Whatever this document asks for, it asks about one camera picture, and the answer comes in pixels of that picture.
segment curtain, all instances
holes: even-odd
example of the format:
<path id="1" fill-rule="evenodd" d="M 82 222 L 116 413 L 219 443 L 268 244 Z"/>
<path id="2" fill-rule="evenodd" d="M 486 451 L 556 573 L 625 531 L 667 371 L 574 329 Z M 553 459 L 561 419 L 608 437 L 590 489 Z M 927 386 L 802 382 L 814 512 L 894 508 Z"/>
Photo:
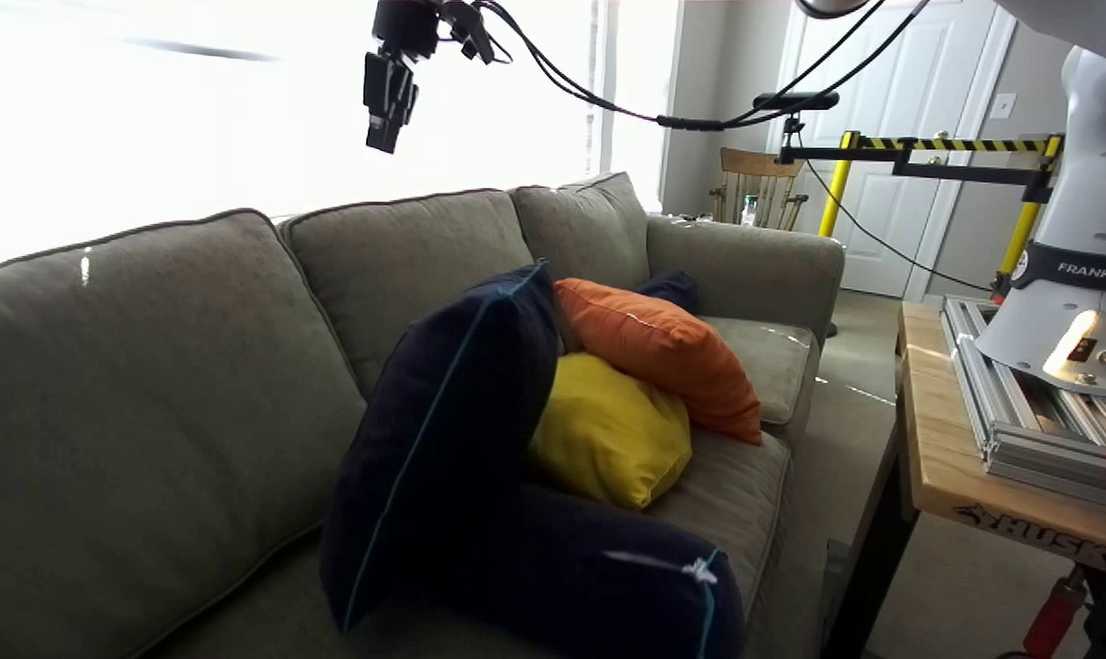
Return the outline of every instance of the curtain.
<path id="1" fill-rule="evenodd" d="M 597 176 L 597 115 L 438 48 L 395 154 L 368 152 L 375 0 L 0 0 L 0 262 L 155 220 Z M 507 0 L 580 80 L 593 0 Z"/>

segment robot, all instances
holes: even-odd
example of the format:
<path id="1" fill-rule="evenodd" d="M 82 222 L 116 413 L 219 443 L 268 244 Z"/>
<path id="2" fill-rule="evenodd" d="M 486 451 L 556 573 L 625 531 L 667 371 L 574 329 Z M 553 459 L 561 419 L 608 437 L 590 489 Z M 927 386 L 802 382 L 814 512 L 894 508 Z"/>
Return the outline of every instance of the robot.
<path id="1" fill-rule="evenodd" d="M 873 0 L 795 0 L 814 17 L 838 17 Z M 1067 392 L 1106 396 L 1106 0 L 995 0 L 1024 27 L 1071 42 L 1063 80 L 1071 94 L 1067 158 L 1046 215 L 1011 281 L 1007 299 L 979 338 L 979 352 Z M 368 142 L 395 152 L 416 85 L 414 60 L 436 52 L 436 27 L 468 60 L 490 61 L 479 6 L 490 0 L 382 0 L 379 57 L 368 57 Z"/>

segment gray couch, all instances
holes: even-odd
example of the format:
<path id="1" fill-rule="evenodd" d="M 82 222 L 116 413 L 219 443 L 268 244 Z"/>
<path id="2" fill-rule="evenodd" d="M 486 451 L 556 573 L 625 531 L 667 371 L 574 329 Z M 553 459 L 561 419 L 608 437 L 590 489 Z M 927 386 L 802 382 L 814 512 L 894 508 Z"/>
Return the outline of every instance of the gray couch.
<path id="1" fill-rule="evenodd" d="M 280 229 L 239 210 L 0 263 L 0 657 L 547 657 L 412 590 L 337 635 L 318 587 L 322 508 L 395 338 L 530 262 L 698 281 L 770 431 L 695 437 L 652 517 L 733 556 L 757 637 L 843 249 L 644 215 L 608 176 Z"/>

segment yellow bar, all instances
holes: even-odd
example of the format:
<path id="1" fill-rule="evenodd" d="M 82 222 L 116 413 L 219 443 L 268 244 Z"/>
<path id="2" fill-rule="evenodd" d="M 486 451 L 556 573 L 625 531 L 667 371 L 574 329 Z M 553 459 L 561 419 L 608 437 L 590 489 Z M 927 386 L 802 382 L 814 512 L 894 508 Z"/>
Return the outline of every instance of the yellow bar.
<path id="1" fill-rule="evenodd" d="M 1044 168 L 1063 154 L 1063 137 L 1046 137 L 1044 138 Z M 1040 207 L 1037 201 L 1023 201 L 1023 214 L 1020 214 L 1020 222 L 1005 244 L 1005 257 L 1001 257 L 1001 269 L 995 276 L 1011 280 L 1024 244 L 1031 244 L 1031 236 L 1034 236 L 1034 222 L 1037 222 L 1037 214 Z"/>
<path id="2" fill-rule="evenodd" d="M 838 146 L 852 152 L 858 146 L 858 131 L 843 131 Z M 822 222 L 818 222 L 822 240 L 830 240 L 834 229 L 838 229 L 838 207 L 847 201 L 847 181 L 849 181 L 849 158 L 834 160 L 830 191 L 828 191 L 828 197 L 822 207 Z"/>
<path id="3" fill-rule="evenodd" d="M 1037 214 L 1040 207 L 1037 201 L 1023 201 L 1023 214 L 1020 214 L 1020 222 L 1016 222 L 1016 236 L 1007 240 L 1005 244 L 1005 257 L 1001 257 L 1001 269 L 995 276 L 1016 276 L 1024 244 L 1031 244 L 1031 236 L 1034 236 L 1034 222 L 1037 222 Z"/>

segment blue cushion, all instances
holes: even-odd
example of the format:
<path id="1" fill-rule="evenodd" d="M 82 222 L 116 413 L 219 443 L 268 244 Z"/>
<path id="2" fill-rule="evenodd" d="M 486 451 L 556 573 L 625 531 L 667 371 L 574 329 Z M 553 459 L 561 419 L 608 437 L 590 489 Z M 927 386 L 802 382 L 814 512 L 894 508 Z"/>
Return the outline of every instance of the blue cushion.
<path id="1" fill-rule="evenodd" d="M 553 371 L 541 263 L 490 280 L 404 332 L 322 526 L 322 587 L 342 629 L 416 564 L 457 554 L 513 500 Z"/>
<path id="2" fill-rule="evenodd" d="M 730 556 L 652 517 L 525 489 L 432 590 L 574 659 L 735 659 Z"/>
<path id="3" fill-rule="evenodd" d="M 692 314 L 698 310 L 698 285 L 686 271 L 662 271 L 662 276 L 641 281 L 636 294 L 674 299 L 679 307 L 686 307 Z"/>

